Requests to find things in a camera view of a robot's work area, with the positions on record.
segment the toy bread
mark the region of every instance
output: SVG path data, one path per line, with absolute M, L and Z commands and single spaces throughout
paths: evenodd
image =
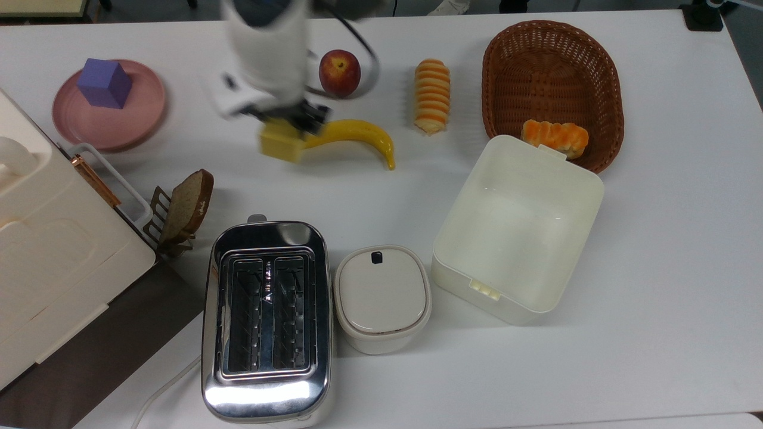
M 450 70 L 440 60 L 427 59 L 416 67 L 414 124 L 427 135 L 445 129 L 450 113 Z
M 534 147 L 544 145 L 567 155 L 573 160 L 583 154 L 588 145 L 588 131 L 571 122 L 552 124 L 528 120 L 522 126 L 522 140 Z
M 167 219 L 159 236 L 160 253 L 193 237 L 207 214 L 213 185 L 214 177 L 200 169 L 172 190 Z

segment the stainless steel toaster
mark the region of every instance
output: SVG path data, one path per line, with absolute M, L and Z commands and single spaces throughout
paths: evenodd
M 324 239 L 301 222 L 223 232 L 211 252 L 204 402 L 219 418 L 309 427 L 333 407 L 333 307 Z

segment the orange bread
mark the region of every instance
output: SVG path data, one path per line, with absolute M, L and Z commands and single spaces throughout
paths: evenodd
M 414 124 L 428 135 L 445 129 L 450 113 L 450 71 L 428 59 L 416 67 Z
M 573 160 L 583 154 L 588 145 L 588 131 L 571 122 L 567 124 L 552 124 L 528 120 L 522 126 L 522 140 L 534 147 L 547 146 L 567 155 Z

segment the brown woven basket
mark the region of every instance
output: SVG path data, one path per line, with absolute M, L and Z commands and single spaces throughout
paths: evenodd
M 482 119 L 490 138 L 519 138 L 528 119 L 580 125 L 588 131 L 588 146 L 570 162 L 601 172 L 623 142 L 617 70 L 607 51 L 576 27 L 520 22 L 500 32 L 485 51 Z

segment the black cable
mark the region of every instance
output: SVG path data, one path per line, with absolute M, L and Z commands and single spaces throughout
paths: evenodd
M 360 44 L 363 45 L 365 50 L 368 51 L 369 55 L 371 56 L 371 75 L 369 79 L 365 81 L 365 88 L 354 91 L 350 97 L 346 97 L 346 98 L 357 98 L 361 95 L 366 94 L 367 92 L 370 92 L 374 88 L 374 86 L 376 86 L 376 81 L 379 78 L 379 69 L 381 68 L 381 66 L 379 66 L 379 58 L 376 56 L 376 52 L 374 52 L 374 50 L 371 48 L 369 43 L 365 41 L 363 36 L 361 36 L 356 29 L 349 22 L 347 22 L 347 20 L 344 19 L 342 15 L 339 15 L 339 12 L 337 12 L 332 5 L 329 5 L 324 0 L 315 0 L 315 2 L 321 5 L 322 7 L 324 7 L 327 11 L 329 11 L 329 13 L 331 13 L 336 19 L 338 19 L 339 22 L 341 22 L 342 25 L 344 25 L 347 28 L 347 30 L 349 30 L 349 32 L 352 33 L 353 36 L 355 36 L 355 39 L 358 39 L 358 42 L 360 42 Z M 336 98 L 335 96 L 325 91 L 321 91 L 319 89 L 315 89 L 310 86 L 307 87 L 307 90 L 309 92 L 312 92 L 313 94 L 323 95 L 328 98 Z

